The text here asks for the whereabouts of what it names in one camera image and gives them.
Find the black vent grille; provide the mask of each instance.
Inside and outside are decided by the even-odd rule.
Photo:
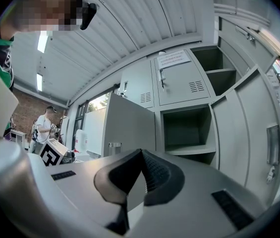
[[[212,196],[238,230],[253,222],[253,218],[225,190],[212,193]]]
[[[203,84],[200,80],[195,81],[195,82],[190,82],[189,87],[190,87],[190,91],[192,93],[199,92],[199,91],[204,91],[204,86],[203,86]]]
[[[143,93],[140,97],[141,103],[151,101],[151,93]]]
[[[66,178],[66,177],[74,176],[75,174],[76,173],[73,172],[73,171],[67,171],[67,172],[63,172],[63,173],[54,174],[54,175],[51,175],[51,176],[54,180],[59,180],[59,179],[63,179],[63,178]]]

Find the corrugated metal ceiling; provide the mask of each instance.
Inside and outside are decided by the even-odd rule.
[[[44,54],[38,33],[20,33],[12,48],[15,76],[31,87],[43,75],[43,91],[69,100],[109,66],[160,40],[196,32],[193,0],[87,0],[98,11],[85,31],[49,39]]]

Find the white container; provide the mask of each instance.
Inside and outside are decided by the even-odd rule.
[[[87,152],[87,143],[88,143],[87,133],[82,129],[78,129],[75,138],[76,151],[80,153]]]

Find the ceiling light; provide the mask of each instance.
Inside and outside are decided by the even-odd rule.
[[[47,39],[48,39],[47,31],[41,31],[37,50],[41,51],[42,53],[45,52]]]
[[[37,90],[41,91],[43,90],[43,76],[40,74],[36,74],[36,84],[37,84]]]

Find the white box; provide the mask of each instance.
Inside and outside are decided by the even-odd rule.
[[[60,164],[67,151],[66,146],[52,138],[44,143],[39,155],[42,157],[45,166],[55,166]]]

